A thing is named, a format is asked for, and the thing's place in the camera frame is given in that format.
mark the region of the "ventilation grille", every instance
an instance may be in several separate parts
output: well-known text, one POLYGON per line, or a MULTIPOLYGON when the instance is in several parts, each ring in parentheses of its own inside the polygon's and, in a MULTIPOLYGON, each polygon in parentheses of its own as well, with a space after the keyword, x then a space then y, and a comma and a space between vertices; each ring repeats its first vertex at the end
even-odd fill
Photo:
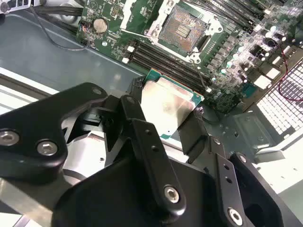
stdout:
MULTIPOLYGON (((281 92, 287 98, 303 99, 303 60, 288 72, 288 77, 282 82, 281 92)), ((283 98, 278 92, 278 84, 258 102, 257 106, 279 135, 290 127, 297 131, 303 126, 303 102, 283 98)))

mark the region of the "motherboard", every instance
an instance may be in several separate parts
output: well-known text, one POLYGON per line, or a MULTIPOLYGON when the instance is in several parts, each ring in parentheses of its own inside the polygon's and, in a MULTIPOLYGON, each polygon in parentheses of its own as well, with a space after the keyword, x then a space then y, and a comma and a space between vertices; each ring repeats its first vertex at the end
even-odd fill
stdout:
POLYGON ((303 43, 302 11, 303 0, 87 0, 77 37, 226 114, 282 76, 281 50, 303 43))

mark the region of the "screw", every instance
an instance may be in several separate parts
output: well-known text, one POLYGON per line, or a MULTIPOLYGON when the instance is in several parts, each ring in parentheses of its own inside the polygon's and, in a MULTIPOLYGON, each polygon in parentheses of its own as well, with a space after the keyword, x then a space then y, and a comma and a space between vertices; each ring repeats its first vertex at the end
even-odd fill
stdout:
POLYGON ((57 152, 57 145, 49 140, 42 141, 37 146, 37 151, 41 155, 51 156, 57 152))
POLYGON ((218 144, 218 145, 221 144, 221 142, 220 142, 217 138, 214 138, 214 142, 215 142, 216 144, 218 144))
POLYGON ((179 193, 171 186, 166 186, 164 188, 164 194, 165 197, 172 203, 177 203, 179 201, 179 193))
POLYGON ((242 162, 247 162, 246 158, 243 155, 239 155, 239 157, 240 157, 240 159, 241 159, 242 162))
POLYGON ((11 146, 18 143, 20 137, 14 131, 0 131, 0 145, 11 146))
POLYGON ((236 210, 234 210, 233 208, 229 208, 228 214, 236 225, 238 226, 243 225, 243 220, 241 218, 241 215, 236 210))
POLYGON ((100 91, 98 88, 93 88, 93 92, 98 94, 98 95, 102 94, 102 91, 100 91))
POLYGON ((153 37, 157 37, 157 36, 158 36, 158 33, 157 33, 157 32, 153 32, 153 33, 152 33, 152 36, 153 36, 153 37))
POLYGON ((168 1, 167 5, 170 6, 170 7, 173 7, 174 6, 174 1, 172 1, 172 0, 168 1))

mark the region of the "black wire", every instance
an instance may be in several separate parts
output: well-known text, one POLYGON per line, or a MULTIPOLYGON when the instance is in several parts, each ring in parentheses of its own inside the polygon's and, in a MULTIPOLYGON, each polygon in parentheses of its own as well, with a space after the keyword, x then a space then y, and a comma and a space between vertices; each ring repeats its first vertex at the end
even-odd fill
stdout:
POLYGON ((44 31, 44 33, 46 34, 47 38, 49 39, 49 41, 55 45, 56 47, 59 47, 61 49, 64 49, 64 50, 68 50, 68 51, 83 51, 83 50, 86 50, 89 45, 90 45, 90 41, 89 41, 89 38, 87 37, 87 44, 84 46, 84 47, 81 47, 81 48, 69 48, 69 47, 65 47, 65 46, 61 46, 57 43, 55 43, 54 40, 52 40, 52 38, 49 36, 48 32, 46 31, 45 27, 42 25, 38 15, 36 14, 34 8, 32 6, 29 7, 29 9, 31 10, 31 12, 33 13, 33 15, 35 16, 36 20, 38 21, 39 25, 41 26, 42 30, 44 31))
POLYGON ((71 11, 71 12, 82 12, 83 8, 69 7, 69 6, 35 6, 35 12, 37 11, 71 11))
POLYGON ((74 17, 81 17, 82 13, 80 12, 70 12, 70 11, 49 11, 49 12, 45 12, 45 11, 38 11, 37 13, 40 14, 58 14, 58 15, 65 15, 65 16, 74 16, 74 17))

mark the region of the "red wire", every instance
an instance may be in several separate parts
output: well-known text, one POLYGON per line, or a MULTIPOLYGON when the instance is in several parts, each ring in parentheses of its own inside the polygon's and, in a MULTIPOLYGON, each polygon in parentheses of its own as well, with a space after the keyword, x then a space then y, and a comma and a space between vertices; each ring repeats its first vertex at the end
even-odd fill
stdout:
POLYGON ((282 84, 283 80, 284 80, 286 77, 288 77, 288 65, 287 65, 287 61, 286 61, 286 57, 285 57, 285 54, 284 54, 284 52, 283 52, 283 49, 282 49, 281 46, 279 46, 279 47, 280 47, 280 49, 281 49, 281 54, 282 54, 282 57, 283 57, 283 61, 284 61, 285 68, 286 68, 286 73, 285 73, 285 75, 279 80, 279 83, 278 83, 278 92, 279 92, 280 96, 282 96, 283 98, 285 98, 285 99, 288 100, 288 101, 302 102, 303 99, 288 98, 288 97, 286 97, 285 95, 283 95, 282 92, 281 92, 281 84, 282 84))

